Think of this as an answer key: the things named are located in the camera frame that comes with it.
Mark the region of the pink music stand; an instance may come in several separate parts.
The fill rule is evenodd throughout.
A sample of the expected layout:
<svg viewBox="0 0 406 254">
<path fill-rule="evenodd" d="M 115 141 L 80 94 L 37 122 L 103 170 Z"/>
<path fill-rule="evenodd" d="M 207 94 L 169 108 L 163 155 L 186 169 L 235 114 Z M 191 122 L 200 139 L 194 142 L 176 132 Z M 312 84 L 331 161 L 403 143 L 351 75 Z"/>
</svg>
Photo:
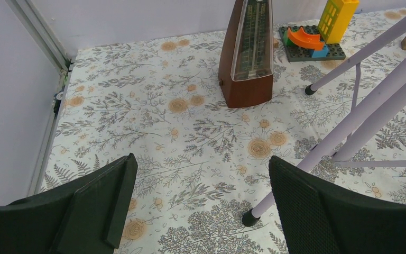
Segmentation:
<svg viewBox="0 0 406 254">
<path fill-rule="evenodd" d="M 406 16 L 387 31 L 380 34 L 368 45 L 337 66 L 329 74 L 309 85 L 307 95 L 314 94 L 319 88 L 332 81 L 348 69 L 355 67 L 356 80 L 350 113 L 322 140 L 313 145 L 308 139 L 306 155 L 299 162 L 305 171 L 315 171 L 316 165 L 328 156 L 333 163 L 343 168 L 404 167 L 402 161 L 355 161 L 354 154 L 366 144 L 380 129 L 392 119 L 398 118 L 398 112 L 406 106 L 406 58 L 389 73 L 362 101 L 357 101 L 363 60 L 401 34 L 406 33 Z"/>
</svg>

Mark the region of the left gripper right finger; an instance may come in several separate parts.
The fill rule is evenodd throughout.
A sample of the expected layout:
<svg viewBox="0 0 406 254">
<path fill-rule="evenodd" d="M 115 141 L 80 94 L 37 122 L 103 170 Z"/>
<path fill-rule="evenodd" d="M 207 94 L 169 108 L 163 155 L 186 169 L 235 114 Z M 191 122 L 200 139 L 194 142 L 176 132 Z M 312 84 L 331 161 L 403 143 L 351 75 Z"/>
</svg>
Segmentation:
<svg viewBox="0 0 406 254">
<path fill-rule="evenodd" d="M 273 156 L 272 193 L 289 253 L 406 253 L 406 205 L 372 198 Z"/>
</svg>

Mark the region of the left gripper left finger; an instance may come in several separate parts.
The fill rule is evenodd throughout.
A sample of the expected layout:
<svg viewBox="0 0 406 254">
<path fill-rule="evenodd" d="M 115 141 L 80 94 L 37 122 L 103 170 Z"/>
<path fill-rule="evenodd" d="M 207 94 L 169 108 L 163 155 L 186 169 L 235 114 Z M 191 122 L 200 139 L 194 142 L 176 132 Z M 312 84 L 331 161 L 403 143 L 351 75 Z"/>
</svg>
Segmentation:
<svg viewBox="0 0 406 254">
<path fill-rule="evenodd" d="M 0 206 L 0 253 L 113 253 L 121 242 L 137 169 L 130 154 Z"/>
</svg>

